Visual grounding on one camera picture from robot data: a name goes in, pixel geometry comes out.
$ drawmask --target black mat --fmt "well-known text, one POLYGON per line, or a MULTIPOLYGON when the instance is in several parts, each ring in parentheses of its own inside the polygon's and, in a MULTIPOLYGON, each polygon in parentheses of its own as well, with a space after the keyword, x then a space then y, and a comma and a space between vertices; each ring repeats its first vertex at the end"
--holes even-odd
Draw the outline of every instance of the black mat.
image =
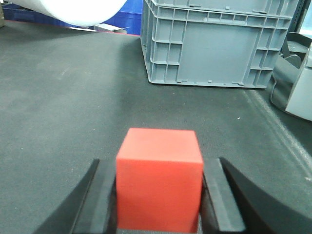
POLYGON ((282 204, 312 217, 312 124, 269 89, 152 85, 138 37, 6 22, 0 29, 0 233, 29 234, 130 127, 196 130, 282 204))

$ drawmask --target white roll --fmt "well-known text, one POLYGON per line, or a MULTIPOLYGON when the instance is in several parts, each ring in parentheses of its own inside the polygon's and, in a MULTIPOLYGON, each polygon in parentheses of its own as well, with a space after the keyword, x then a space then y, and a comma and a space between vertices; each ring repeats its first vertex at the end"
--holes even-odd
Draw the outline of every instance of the white roll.
POLYGON ((114 16, 127 0, 10 0, 69 24, 88 27, 114 16))

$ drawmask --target gray machine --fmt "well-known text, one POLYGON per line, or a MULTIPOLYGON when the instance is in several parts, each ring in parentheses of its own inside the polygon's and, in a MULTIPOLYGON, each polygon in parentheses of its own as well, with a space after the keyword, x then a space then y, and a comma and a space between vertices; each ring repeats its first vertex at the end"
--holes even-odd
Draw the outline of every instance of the gray machine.
POLYGON ((288 33, 282 52, 273 71, 276 83, 291 84, 284 97, 275 92, 275 101, 283 111, 312 121, 312 39, 296 33, 288 33))
POLYGON ((0 28, 4 26, 4 13, 2 10, 2 6, 0 5, 0 28))

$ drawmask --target red block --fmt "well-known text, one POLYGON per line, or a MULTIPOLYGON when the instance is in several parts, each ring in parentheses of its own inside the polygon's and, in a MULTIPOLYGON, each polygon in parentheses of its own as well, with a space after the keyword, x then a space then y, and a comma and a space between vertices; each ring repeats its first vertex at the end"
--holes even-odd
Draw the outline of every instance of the red block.
POLYGON ((117 155, 118 228, 196 233, 202 173, 194 131, 131 128, 117 155))

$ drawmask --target blue container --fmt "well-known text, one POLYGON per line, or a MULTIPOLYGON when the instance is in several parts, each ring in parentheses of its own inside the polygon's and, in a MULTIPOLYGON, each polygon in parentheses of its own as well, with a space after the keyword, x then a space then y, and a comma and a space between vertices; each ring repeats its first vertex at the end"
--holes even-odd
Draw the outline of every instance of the blue container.
POLYGON ((142 14, 143 0, 127 0, 120 11, 142 14))
MULTIPOLYGON (((116 15, 104 23, 124 28, 128 34, 140 35, 142 5, 143 0, 128 0, 116 15)), ((2 8, 6 20, 51 24, 62 27, 78 27, 15 4, 5 4, 2 8)))
POLYGON ((127 31, 127 34, 140 35, 141 16, 142 14, 119 11, 104 23, 123 28, 127 31))
POLYGON ((31 23, 51 24, 62 27, 76 27, 58 19, 46 16, 36 11, 25 9, 15 4, 6 4, 2 6, 4 18, 6 20, 23 21, 31 23))

